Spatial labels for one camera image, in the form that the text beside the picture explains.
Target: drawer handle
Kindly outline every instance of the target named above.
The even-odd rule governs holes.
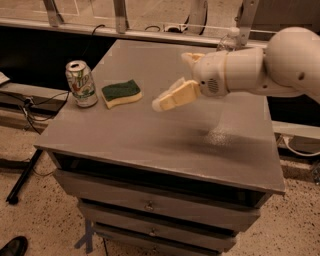
[[[149,201],[148,204],[145,205],[144,209],[146,209],[149,212],[153,212],[154,208],[153,208],[153,205],[152,205],[152,201]]]
[[[149,236],[152,236],[152,237],[157,236],[157,235],[156,235],[156,231],[155,231],[155,229],[154,229],[154,228],[153,228],[153,229],[151,229],[151,231],[150,231],[150,233],[149,233]]]

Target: sponge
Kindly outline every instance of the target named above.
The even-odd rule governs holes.
[[[107,85],[102,88],[102,95],[109,109],[116,105],[135,102],[142,98],[141,90],[134,80]]]

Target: cable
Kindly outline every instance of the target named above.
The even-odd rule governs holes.
[[[50,98],[50,99],[47,99],[47,100],[45,100],[45,101],[43,101],[43,102],[40,102],[40,103],[34,104],[34,105],[35,105],[35,106],[38,106],[38,105],[44,104],[44,103],[46,103],[46,102],[54,99],[55,97],[57,97],[57,96],[59,96],[59,95],[66,94],[66,93],[67,93],[66,99],[64,100],[64,102],[62,103],[62,105],[60,106],[60,108],[57,110],[57,113],[59,113],[59,111],[64,107],[64,105],[65,105],[65,104],[67,103],[67,101],[68,101],[69,94],[70,94],[69,91],[68,91],[68,92],[64,92],[64,93],[57,94],[57,95],[53,96],[53,97]],[[45,122],[45,121],[48,121],[49,119],[51,119],[51,118],[53,118],[53,117],[55,117],[55,116],[56,116],[56,115],[52,115],[52,116],[49,116],[49,117],[44,118],[44,119],[37,119],[37,118],[34,118],[34,116],[30,116],[30,115],[29,115],[29,118],[30,118],[32,121],[35,121],[35,122]]]
[[[6,93],[6,92],[0,92],[0,93],[2,93],[2,94],[4,94],[4,95],[7,95],[7,96],[9,96],[9,97],[15,98],[15,99],[17,99],[17,100],[20,100],[20,101],[22,101],[22,102],[25,101],[24,99],[20,99],[19,97],[14,96],[14,95],[12,95],[12,94],[10,94],[10,93]]]
[[[290,137],[286,136],[286,135],[281,135],[284,144],[286,145],[286,147],[292,152],[297,154],[298,156],[305,156],[305,157],[313,157],[313,156],[319,156],[320,152],[317,153],[313,153],[313,154],[304,154],[304,153],[300,153],[296,150],[294,150],[293,148],[290,147],[289,143],[290,143]]]
[[[158,31],[155,31],[155,32],[160,32],[160,30],[161,30],[161,28],[160,28],[159,26],[148,26],[148,27],[146,27],[144,30],[147,31],[147,30],[150,29],[150,28],[157,28]]]
[[[106,252],[106,256],[109,256],[106,241],[104,240],[104,238],[102,238],[102,240],[103,240],[103,245],[104,245],[104,250]]]
[[[100,24],[100,25],[98,25],[98,26],[96,26],[96,27],[94,28],[94,30],[93,30],[92,33],[91,33],[90,41],[89,41],[86,49],[83,51],[81,57],[83,57],[83,56],[85,55],[85,53],[87,52],[87,50],[89,49],[89,47],[90,47],[90,45],[91,45],[91,42],[92,42],[93,35],[94,35],[94,33],[96,32],[96,30],[97,30],[98,28],[103,28],[103,27],[105,27],[105,25]]]
[[[41,176],[41,177],[47,177],[51,174],[53,174],[53,172],[49,172],[49,173],[46,173],[46,174],[41,174],[41,173],[38,173],[34,168],[32,168],[32,171],[37,174],[38,176]]]
[[[24,114],[24,116],[25,116],[27,122],[29,123],[29,125],[33,128],[33,130],[35,130],[35,131],[40,135],[41,133],[38,131],[38,129],[36,129],[36,128],[33,126],[32,120],[30,121],[30,119],[29,119],[29,114],[28,114],[28,111],[26,110],[26,108],[25,108],[25,107],[21,107],[21,106],[19,106],[19,108],[20,108],[20,110],[22,111],[22,113]]]
[[[32,122],[29,120],[29,117],[27,117],[27,121],[30,124],[30,126],[32,127],[33,130],[35,130],[39,135],[41,134],[32,124]]]
[[[69,91],[68,91],[68,92],[62,92],[62,93],[59,93],[59,94],[57,94],[57,95],[54,95],[53,97],[51,97],[51,98],[49,98],[49,99],[46,99],[46,100],[44,100],[44,101],[41,101],[41,102],[39,102],[39,103],[35,103],[35,102],[34,102],[33,105],[38,106],[38,105],[47,103],[47,102],[49,102],[50,100],[53,100],[54,98],[56,98],[56,97],[58,97],[58,96],[60,96],[60,95],[64,95],[64,94],[66,94],[66,93],[68,93],[68,96],[69,96]]]

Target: table top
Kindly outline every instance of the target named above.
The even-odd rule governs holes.
[[[93,70],[99,97],[73,97],[35,143],[40,149],[240,188],[283,194],[284,180],[266,98],[233,93],[154,112],[174,81],[190,79],[183,52],[214,49],[118,40]],[[101,88],[134,79],[143,98],[107,109]]]

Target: can lid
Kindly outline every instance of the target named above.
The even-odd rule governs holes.
[[[84,70],[87,64],[82,60],[74,60],[67,64],[66,69],[70,72],[78,72]]]

